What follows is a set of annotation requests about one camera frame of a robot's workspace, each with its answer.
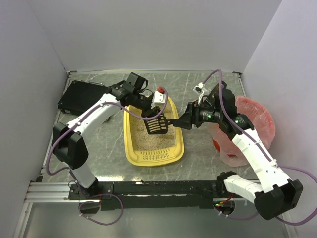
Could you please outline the yellow litter box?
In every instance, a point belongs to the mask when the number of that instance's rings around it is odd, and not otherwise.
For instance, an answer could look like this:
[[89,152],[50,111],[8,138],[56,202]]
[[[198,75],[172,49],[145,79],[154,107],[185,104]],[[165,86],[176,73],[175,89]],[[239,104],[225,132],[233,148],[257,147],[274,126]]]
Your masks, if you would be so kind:
[[124,131],[124,146],[127,160],[136,166],[140,167],[155,167],[174,163],[181,159],[184,154],[185,146],[183,140],[182,130],[175,128],[175,145],[172,147],[138,151],[133,149],[131,131],[130,131],[130,117],[127,112],[123,113],[123,131]]

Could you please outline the black litter scoop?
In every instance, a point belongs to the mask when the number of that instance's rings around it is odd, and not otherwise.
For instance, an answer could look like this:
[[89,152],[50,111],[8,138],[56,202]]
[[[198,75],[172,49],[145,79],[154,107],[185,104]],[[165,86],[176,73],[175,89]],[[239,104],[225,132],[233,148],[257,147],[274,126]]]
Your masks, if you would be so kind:
[[152,120],[144,120],[145,128],[149,135],[167,134],[169,126],[177,119],[168,119],[165,114]]

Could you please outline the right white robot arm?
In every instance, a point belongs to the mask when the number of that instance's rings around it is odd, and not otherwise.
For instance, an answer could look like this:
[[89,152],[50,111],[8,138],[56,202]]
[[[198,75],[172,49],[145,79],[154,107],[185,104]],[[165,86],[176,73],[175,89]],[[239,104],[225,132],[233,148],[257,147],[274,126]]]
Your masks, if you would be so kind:
[[257,212],[270,220],[296,207],[303,191],[299,180],[292,180],[263,146],[258,133],[244,114],[237,112],[235,96],[228,89],[212,91],[206,99],[189,102],[185,113],[170,124],[190,130],[204,122],[217,123],[222,132],[242,152],[259,183],[241,178],[234,172],[217,177],[222,188],[254,203]]

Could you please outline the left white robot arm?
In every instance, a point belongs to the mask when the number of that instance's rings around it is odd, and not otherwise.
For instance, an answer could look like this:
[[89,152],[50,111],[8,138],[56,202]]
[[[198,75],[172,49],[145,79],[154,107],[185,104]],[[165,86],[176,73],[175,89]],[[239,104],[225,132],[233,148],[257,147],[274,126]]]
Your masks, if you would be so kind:
[[164,110],[168,103],[168,92],[163,87],[145,96],[148,81],[130,73],[126,80],[106,88],[106,91],[83,114],[67,124],[57,123],[53,128],[53,144],[49,151],[74,176],[75,181],[87,190],[95,188],[98,180],[91,172],[86,147],[89,137],[103,122],[124,110],[141,119],[148,134],[164,134],[168,131]]

